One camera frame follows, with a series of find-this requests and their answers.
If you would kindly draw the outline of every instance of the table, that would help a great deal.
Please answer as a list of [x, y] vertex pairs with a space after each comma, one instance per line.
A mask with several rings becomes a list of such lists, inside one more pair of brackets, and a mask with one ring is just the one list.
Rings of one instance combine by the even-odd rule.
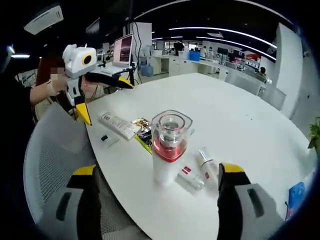
[[101, 171], [114, 195], [153, 240], [216, 239], [217, 196], [197, 195], [179, 184], [161, 188], [153, 180], [152, 156], [136, 141], [120, 139], [111, 147], [100, 138], [108, 130], [97, 121], [109, 110], [128, 121], [151, 120], [173, 109], [193, 119], [184, 159], [207, 147], [219, 161], [238, 164], [252, 183], [259, 183], [286, 215], [288, 189], [302, 178], [300, 160], [308, 140], [274, 107], [245, 90], [216, 78], [191, 73], [124, 89], [88, 104], [93, 126], [88, 136]]

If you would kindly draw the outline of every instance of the laptop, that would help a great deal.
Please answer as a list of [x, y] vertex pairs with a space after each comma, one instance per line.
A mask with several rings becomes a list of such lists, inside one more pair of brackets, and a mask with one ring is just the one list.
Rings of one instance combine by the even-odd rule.
[[123, 72], [132, 68], [130, 66], [132, 56], [133, 34], [128, 34], [114, 42], [113, 60], [105, 67], [96, 67], [92, 73], [101, 73], [108, 76]]

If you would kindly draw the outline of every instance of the air conditioner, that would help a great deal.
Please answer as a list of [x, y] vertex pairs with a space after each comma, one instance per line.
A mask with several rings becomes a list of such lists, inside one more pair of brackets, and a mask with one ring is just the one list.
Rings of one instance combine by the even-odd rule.
[[39, 16], [31, 20], [26, 26], [24, 26], [24, 30], [36, 35], [42, 30], [61, 22], [63, 19], [64, 16], [62, 15], [61, 7], [58, 5], [41, 13]]

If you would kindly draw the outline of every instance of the ceiling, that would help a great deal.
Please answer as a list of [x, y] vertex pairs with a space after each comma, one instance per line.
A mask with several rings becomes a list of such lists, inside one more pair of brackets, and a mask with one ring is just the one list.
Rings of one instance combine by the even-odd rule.
[[[105, 37], [106, 32], [101, 31], [100, 34], [86, 34], [86, 28], [96, 19], [99, 17], [105, 19], [104, 17], [108, 15], [106, 14], [108, 9], [112, 9], [114, 12], [122, 11], [126, 13], [128, 11], [135, 18], [150, 9], [172, 2], [172, 0], [133, 0], [132, 8], [129, 8], [130, 1], [91, 0], [90, 4], [88, 2], [76, 4], [75, 1], [61, 0], [58, 4], [61, 6], [64, 20], [37, 35], [24, 31], [24, 26], [39, 11], [52, 4], [57, 4], [57, 2], [29, 0], [20, 1], [19, 5], [13, 1], [12, 3], [9, 2], [6, 8], [1, 9], [1, 39], [5, 39], [7, 44], [13, 43], [16, 53], [30, 54], [28, 59], [12, 59], [10, 68], [17, 73], [37, 68], [39, 57], [45, 54], [48, 46], [55, 46], [59, 52], [62, 52], [67, 44], [84, 45], [87, 43], [88, 46], [98, 47], [103, 42], [112, 42], [122, 33], [121, 29], [108, 37]], [[272, 43], [275, 40], [279, 22], [289, 28], [293, 27], [286, 20], [268, 10], [234, 0], [221, 2], [209, 0], [182, 1], [146, 13], [137, 18], [136, 21], [152, 23], [152, 30], [155, 31], [153, 38], [183, 36], [186, 40], [195, 40], [196, 36], [210, 37], [207, 33], [215, 31], [195, 29], [169, 31], [169, 28], [224, 28], [250, 34]], [[107, 28], [111, 27], [106, 22], [104, 24]], [[263, 42], [240, 34], [230, 32], [222, 32], [222, 34], [225, 40], [248, 45], [263, 52], [266, 52], [269, 48]]]

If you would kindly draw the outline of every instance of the red label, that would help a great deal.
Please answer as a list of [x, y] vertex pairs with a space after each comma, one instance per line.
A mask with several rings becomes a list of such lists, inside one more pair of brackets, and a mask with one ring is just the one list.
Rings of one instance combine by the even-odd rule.
[[185, 166], [183, 169], [182, 169], [182, 172], [184, 172], [185, 174], [188, 174], [191, 172], [191, 169], [188, 168], [187, 166]]

